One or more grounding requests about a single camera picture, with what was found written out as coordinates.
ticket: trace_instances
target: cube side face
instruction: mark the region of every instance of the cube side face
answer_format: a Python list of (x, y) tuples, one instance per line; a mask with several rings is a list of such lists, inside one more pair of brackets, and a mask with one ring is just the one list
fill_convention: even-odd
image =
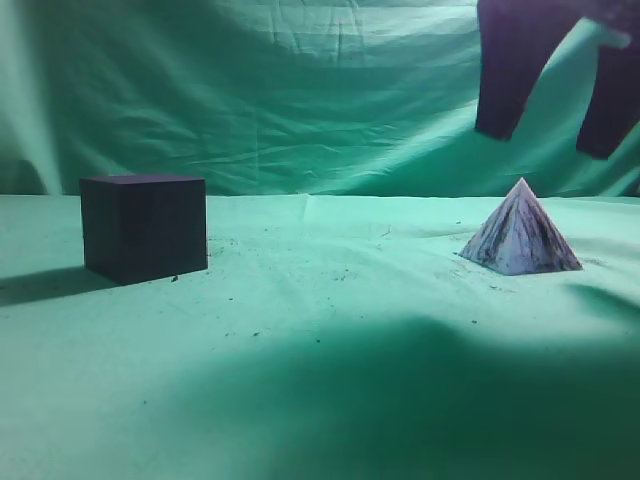
[(121, 259), (117, 189), (83, 179), (80, 205), (85, 267), (117, 282)]
[(118, 188), (123, 284), (207, 269), (204, 180)]

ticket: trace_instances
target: green backdrop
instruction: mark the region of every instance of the green backdrop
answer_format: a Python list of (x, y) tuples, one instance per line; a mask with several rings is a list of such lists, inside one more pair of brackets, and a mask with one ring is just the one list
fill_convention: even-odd
[(581, 22), (513, 141), (473, 131), (475, 0), (0, 0), (0, 193), (195, 174), (211, 194), (617, 195), (575, 150), (598, 45)]

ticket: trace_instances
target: hanging object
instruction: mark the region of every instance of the hanging object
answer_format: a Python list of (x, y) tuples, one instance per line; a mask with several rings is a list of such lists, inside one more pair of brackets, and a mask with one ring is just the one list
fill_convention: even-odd
[(576, 148), (608, 159), (640, 121), (640, 1), (478, 0), (482, 73), (476, 131), (509, 141), (542, 70), (582, 17), (631, 36), (602, 46)]

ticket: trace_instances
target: table surface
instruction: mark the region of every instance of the table surface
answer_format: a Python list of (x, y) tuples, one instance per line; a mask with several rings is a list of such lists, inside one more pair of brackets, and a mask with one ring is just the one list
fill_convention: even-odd
[(210, 268), (117, 288), (77, 197), (0, 197), (3, 479), (640, 478), (640, 202), (585, 265), (454, 255), (500, 199), (208, 198)]

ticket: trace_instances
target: purple shape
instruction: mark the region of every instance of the purple shape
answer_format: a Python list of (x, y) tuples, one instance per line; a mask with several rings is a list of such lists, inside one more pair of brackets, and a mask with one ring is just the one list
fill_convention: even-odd
[(537, 1), (478, 1), (482, 44), (478, 132), (511, 139), (544, 66), (579, 19), (573, 10)]
[(129, 285), (208, 267), (202, 178), (80, 180), (87, 269)]
[(640, 2), (478, 0), (482, 75), (476, 130), (508, 141), (544, 66), (581, 17), (628, 33), (622, 50), (602, 47), (577, 149), (607, 159), (640, 121)]
[(601, 47), (593, 96), (578, 136), (578, 151), (606, 160), (639, 121), (640, 41), (624, 50)]

